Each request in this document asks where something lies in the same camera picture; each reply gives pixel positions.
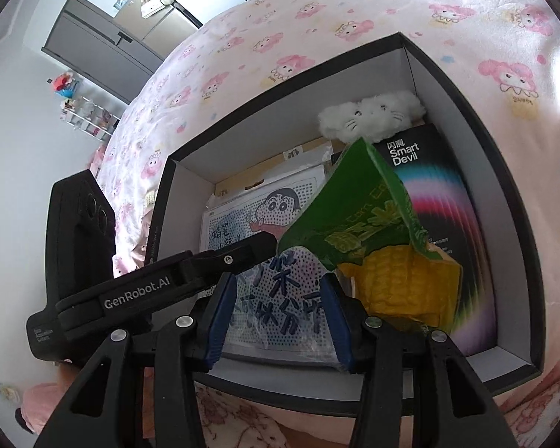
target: cardboard box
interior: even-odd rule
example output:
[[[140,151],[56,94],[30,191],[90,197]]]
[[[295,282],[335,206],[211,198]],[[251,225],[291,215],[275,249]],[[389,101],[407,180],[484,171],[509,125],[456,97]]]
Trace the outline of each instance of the cardboard box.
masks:
[[[545,315],[541,269],[523,202],[485,126],[441,69],[401,34],[350,50],[254,97],[173,153],[153,211],[146,261],[197,251],[201,216],[216,184],[320,137],[327,106],[409,89],[448,142],[485,240],[497,345],[468,357],[494,394],[539,375]],[[162,324],[190,301],[155,314]],[[328,368],[280,367],[222,358],[196,379],[216,389],[293,410],[354,416],[363,378]],[[410,398],[412,374],[403,373]]]

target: bed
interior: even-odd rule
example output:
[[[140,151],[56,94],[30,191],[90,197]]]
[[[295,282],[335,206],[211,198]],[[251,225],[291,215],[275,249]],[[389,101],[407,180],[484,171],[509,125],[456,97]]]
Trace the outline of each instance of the bed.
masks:
[[[210,20],[131,103],[97,180],[115,275],[140,267],[166,158],[296,74],[400,32],[470,102],[517,184],[544,281],[544,373],[497,397],[521,446],[560,417],[560,23],[544,0],[250,0]]]

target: white cat plush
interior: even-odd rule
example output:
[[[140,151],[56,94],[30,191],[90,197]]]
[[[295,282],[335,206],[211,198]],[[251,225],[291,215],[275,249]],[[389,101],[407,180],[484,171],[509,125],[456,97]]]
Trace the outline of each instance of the white cat plush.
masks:
[[[406,130],[425,114],[419,98],[410,91],[397,91],[365,98],[360,103],[343,103],[324,109],[318,116],[321,134],[343,143],[360,137],[372,143]]]

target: smart devil box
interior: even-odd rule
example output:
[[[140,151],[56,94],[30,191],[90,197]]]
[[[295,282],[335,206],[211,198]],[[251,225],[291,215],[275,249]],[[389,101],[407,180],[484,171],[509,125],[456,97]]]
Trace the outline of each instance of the smart devil box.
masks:
[[[430,242],[463,267],[452,339],[465,355],[496,346],[496,310],[487,252],[452,151],[434,125],[409,128],[375,146],[404,184]]]

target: white shelf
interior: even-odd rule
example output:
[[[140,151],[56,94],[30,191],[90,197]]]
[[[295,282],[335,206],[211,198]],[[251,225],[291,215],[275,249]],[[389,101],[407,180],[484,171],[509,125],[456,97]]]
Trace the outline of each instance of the white shelf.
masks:
[[[84,99],[85,101],[90,102],[90,100],[88,100],[88,98],[83,97],[82,99]],[[110,133],[108,131],[108,129],[102,128],[96,124],[94,124],[91,121],[92,116],[94,115],[96,109],[100,109],[102,111],[106,111],[107,113],[109,113],[112,118],[109,120],[109,124],[116,122],[116,121],[120,121],[120,118],[118,118],[118,116],[113,115],[111,112],[109,112],[107,109],[103,108],[102,106],[99,106],[98,104],[95,103],[91,103],[94,106],[94,110],[90,113],[90,116],[88,118],[85,118],[84,116],[79,115],[78,113],[76,113],[73,110],[66,110],[67,113],[67,119],[65,120],[67,124],[71,125],[73,128],[75,128],[75,130],[79,130],[82,131],[83,133],[87,133],[90,136],[93,136],[96,140],[99,140],[103,143],[108,143],[108,141],[110,141],[110,138],[112,137],[112,133]],[[93,129],[93,131],[98,130],[96,133],[93,133],[92,131],[89,131],[91,129]]]

